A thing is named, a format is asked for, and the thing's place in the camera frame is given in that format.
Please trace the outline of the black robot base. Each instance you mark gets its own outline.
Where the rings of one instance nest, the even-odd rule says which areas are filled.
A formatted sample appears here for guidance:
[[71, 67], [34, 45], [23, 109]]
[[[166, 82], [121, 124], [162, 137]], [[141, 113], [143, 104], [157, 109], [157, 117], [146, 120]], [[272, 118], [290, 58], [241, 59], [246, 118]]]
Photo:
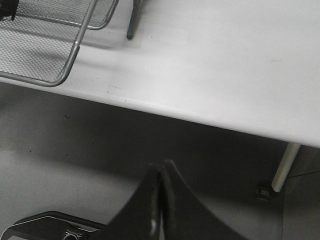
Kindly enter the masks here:
[[62, 213], [46, 211], [22, 218], [7, 227], [2, 240], [87, 240], [105, 224]]

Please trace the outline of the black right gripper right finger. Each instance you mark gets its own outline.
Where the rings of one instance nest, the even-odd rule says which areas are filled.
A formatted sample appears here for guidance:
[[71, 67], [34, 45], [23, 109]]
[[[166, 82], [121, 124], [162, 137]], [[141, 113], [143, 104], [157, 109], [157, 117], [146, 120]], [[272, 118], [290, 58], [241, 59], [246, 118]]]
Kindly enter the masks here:
[[172, 160], [164, 160], [159, 171], [162, 178], [160, 199], [166, 240], [245, 239], [192, 193]]

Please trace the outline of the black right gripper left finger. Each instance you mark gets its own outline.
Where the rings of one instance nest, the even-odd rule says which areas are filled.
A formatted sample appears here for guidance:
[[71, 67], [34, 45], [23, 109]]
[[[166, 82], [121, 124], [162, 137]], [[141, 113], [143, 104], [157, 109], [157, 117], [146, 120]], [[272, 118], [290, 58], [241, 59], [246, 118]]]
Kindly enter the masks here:
[[98, 240], [157, 240], [160, 237], [160, 173], [151, 164], [120, 212], [97, 233]]

